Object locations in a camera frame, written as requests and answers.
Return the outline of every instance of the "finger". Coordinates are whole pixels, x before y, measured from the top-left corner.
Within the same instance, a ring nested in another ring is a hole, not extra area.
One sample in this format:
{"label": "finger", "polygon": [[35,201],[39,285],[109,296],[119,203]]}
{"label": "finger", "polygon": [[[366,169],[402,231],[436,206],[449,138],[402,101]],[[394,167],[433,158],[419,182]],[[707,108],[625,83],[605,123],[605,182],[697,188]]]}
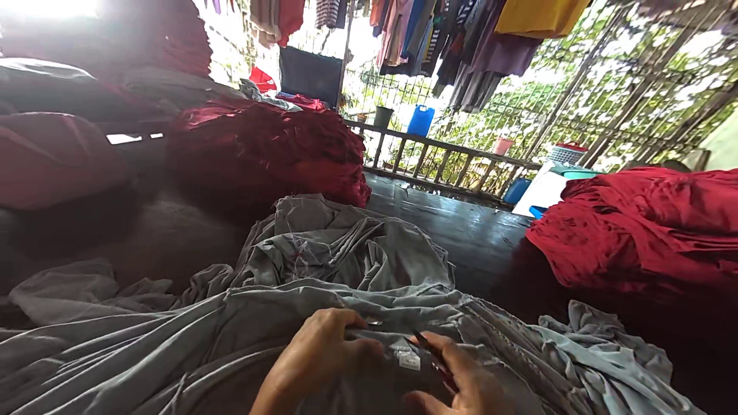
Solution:
{"label": "finger", "polygon": [[433,395],[421,391],[413,391],[406,394],[403,398],[405,405],[410,407],[420,406],[422,413],[426,415],[442,415],[452,413],[451,408],[445,406],[443,402],[434,398]]}
{"label": "finger", "polygon": [[421,334],[431,346],[441,351],[441,355],[443,355],[446,364],[454,374],[454,378],[467,378],[469,372],[477,368],[477,363],[464,350],[459,349],[454,340],[433,332],[422,332]]}
{"label": "finger", "polygon": [[358,312],[352,309],[332,309],[331,311],[339,319],[343,327],[358,326],[362,329],[366,329],[367,327],[367,322],[364,321]]}
{"label": "finger", "polygon": [[362,354],[373,354],[382,356],[384,354],[384,346],[379,340],[374,339],[358,339],[343,342],[349,358],[356,358]]}

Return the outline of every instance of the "clothing label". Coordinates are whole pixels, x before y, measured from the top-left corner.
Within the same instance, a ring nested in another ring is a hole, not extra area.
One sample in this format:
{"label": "clothing label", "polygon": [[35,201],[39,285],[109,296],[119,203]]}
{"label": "clothing label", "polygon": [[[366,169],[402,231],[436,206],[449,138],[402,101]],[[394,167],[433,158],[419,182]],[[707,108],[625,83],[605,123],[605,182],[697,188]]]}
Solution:
{"label": "clothing label", "polygon": [[414,371],[420,370],[420,357],[417,354],[411,351],[398,351],[397,358],[400,360],[400,367]]}

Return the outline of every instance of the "wooden railing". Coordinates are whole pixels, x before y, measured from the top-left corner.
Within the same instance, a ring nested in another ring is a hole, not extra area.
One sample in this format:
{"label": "wooden railing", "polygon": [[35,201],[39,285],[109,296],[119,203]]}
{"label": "wooden railing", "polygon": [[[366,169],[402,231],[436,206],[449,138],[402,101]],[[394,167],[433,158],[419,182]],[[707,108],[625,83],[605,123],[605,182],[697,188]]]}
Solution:
{"label": "wooden railing", "polygon": [[501,202],[512,181],[541,166],[488,151],[345,120],[364,137],[364,167],[382,176],[473,199]]}

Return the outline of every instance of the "plastic container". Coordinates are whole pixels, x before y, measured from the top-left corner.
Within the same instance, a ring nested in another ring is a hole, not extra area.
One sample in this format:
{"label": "plastic container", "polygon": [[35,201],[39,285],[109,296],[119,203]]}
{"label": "plastic container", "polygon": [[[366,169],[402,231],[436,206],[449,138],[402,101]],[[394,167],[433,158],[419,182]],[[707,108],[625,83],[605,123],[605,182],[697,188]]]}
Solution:
{"label": "plastic container", "polygon": [[528,190],[528,186],[530,185],[530,179],[518,177],[512,182],[512,185],[510,185],[508,191],[505,192],[505,196],[503,196],[503,202],[510,203],[511,205],[520,202],[520,198],[523,197],[523,194],[526,190]]}
{"label": "plastic container", "polygon": [[587,150],[585,147],[579,147],[578,143],[556,144],[548,154],[548,159],[552,162],[574,165],[587,153]]}
{"label": "plastic container", "polygon": [[543,214],[546,213],[548,210],[547,207],[540,207],[540,206],[531,206],[528,211],[531,212],[534,218],[541,219],[543,217]]}
{"label": "plastic container", "polygon": [[433,108],[425,105],[416,106],[413,118],[410,119],[410,125],[407,127],[407,133],[426,137],[430,130],[430,123],[433,121],[433,115],[435,115]]}
{"label": "plastic container", "polygon": [[374,126],[379,128],[387,128],[390,126],[390,120],[392,114],[395,112],[394,109],[385,108],[383,106],[376,107],[376,114],[374,115]]}
{"label": "plastic container", "polygon": [[492,153],[498,156],[504,156],[505,153],[507,153],[507,150],[509,150],[513,144],[515,144],[515,141],[513,140],[508,140],[506,138],[498,138],[497,141],[494,143],[494,148],[492,149]]}

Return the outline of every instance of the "dark floor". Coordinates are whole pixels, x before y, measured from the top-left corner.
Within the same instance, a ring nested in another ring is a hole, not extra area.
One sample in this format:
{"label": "dark floor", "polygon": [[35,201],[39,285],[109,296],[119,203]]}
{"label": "dark floor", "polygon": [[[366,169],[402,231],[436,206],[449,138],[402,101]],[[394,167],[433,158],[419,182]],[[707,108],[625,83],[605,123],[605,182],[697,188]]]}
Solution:
{"label": "dark floor", "polygon": [[[163,168],[164,144],[117,146],[136,172],[129,186],[42,211],[0,210],[0,296],[34,272],[98,256],[112,262],[121,286],[169,278],[177,292],[210,264],[234,264],[251,225],[269,214],[269,206],[244,208],[233,198],[183,191]],[[459,290],[529,323],[542,314],[565,320],[570,298],[617,313],[630,332],[667,350],[679,392],[709,414],[734,413],[734,311],[565,289],[543,254],[523,238],[530,219],[391,179],[368,175],[368,182],[373,195],[367,208],[426,230],[449,251]],[[22,315],[2,308],[0,326],[24,324]]]}

